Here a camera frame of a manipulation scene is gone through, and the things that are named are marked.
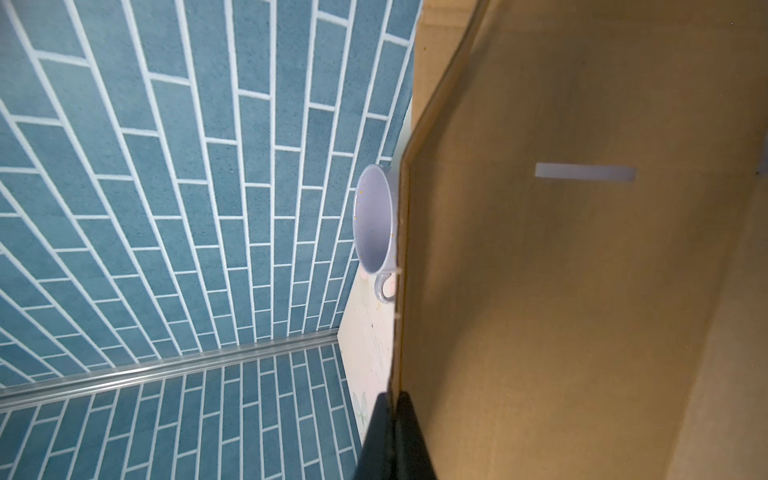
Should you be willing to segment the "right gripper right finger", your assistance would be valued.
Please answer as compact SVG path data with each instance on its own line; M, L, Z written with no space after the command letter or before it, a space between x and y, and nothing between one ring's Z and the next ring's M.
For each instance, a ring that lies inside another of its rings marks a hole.
M394 478L436 480L427 445L410 395L399 394L394 417Z

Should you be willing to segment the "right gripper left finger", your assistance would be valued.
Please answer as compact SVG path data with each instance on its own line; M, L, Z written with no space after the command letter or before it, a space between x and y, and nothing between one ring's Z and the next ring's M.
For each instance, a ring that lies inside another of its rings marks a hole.
M396 478L395 417L388 393L380 393L353 476L354 480Z

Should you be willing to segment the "brown cardboard box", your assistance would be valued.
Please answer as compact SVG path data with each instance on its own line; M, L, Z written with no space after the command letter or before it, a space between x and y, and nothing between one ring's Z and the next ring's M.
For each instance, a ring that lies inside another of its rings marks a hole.
M428 1L391 385L440 479L767 475L767 5Z

